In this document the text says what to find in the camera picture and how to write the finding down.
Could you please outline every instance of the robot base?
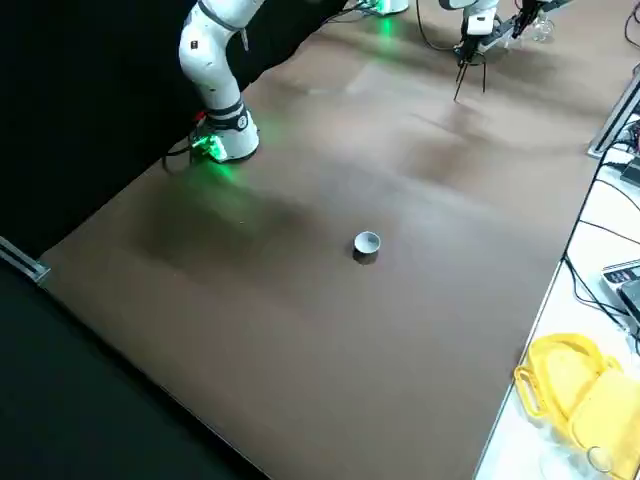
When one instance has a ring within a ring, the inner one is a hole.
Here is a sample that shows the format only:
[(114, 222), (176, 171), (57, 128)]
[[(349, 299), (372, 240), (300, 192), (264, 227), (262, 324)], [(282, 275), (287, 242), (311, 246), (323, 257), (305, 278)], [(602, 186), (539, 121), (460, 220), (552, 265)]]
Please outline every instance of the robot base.
[(248, 124), (240, 131), (216, 130), (205, 118), (202, 125), (196, 129), (196, 138), (192, 147), (204, 152), (218, 163), (249, 158), (258, 149), (260, 139), (258, 128), (248, 111), (246, 118)]
[(378, 15), (392, 15), (409, 8), (409, 0), (368, 0), (372, 11)]

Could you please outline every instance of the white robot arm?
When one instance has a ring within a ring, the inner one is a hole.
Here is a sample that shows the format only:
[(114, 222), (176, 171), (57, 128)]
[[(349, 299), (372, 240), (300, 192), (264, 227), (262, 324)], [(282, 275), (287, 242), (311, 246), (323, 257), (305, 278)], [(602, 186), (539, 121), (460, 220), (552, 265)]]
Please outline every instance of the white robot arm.
[(206, 106), (198, 141), (219, 162), (247, 158), (258, 148), (258, 129), (227, 63), (226, 48), (238, 32), (248, 48), (245, 28), (263, 3), (198, 0), (182, 29), (180, 65)]

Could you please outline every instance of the metal frame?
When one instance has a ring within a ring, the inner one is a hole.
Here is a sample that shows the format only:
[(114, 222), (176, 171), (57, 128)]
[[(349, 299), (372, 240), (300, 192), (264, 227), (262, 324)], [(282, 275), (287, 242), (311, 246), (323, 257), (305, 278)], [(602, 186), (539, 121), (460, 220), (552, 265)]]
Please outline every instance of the metal frame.
[(40, 284), (51, 271), (49, 267), (29, 257), (4, 237), (0, 237), (0, 261), (2, 260), (37, 284)]
[(618, 100), (618, 103), (611, 110), (609, 118), (607, 118), (598, 135), (589, 144), (587, 155), (601, 160), (607, 148), (620, 135), (620, 131), (638, 104), (640, 104), (640, 69), (634, 72), (633, 79)]

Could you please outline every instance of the small cup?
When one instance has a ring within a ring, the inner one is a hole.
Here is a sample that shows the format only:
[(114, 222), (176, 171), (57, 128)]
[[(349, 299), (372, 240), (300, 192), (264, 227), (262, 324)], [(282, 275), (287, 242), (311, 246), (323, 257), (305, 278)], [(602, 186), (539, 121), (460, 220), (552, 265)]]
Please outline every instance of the small cup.
[(373, 232), (360, 232), (353, 239), (353, 259), (368, 265), (376, 261), (381, 244), (380, 237)]

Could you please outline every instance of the green led light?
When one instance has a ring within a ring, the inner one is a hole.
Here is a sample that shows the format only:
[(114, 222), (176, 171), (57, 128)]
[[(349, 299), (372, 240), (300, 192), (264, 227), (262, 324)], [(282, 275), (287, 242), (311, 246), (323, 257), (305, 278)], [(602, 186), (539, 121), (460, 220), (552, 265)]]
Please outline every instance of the green led light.
[(220, 137), (217, 135), (205, 135), (200, 137), (193, 142), (192, 146), (194, 148), (201, 148), (204, 152), (219, 162), (226, 160), (229, 157)]
[(391, 0), (378, 0), (376, 2), (376, 10), (383, 15), (391, 10)]
[(209, 154), (218, 161), (226, 160), (228, 155), (224, 149), (224, 145), (220, 141), (220, 137), (211, 136), (211, 145), (209, 146)]

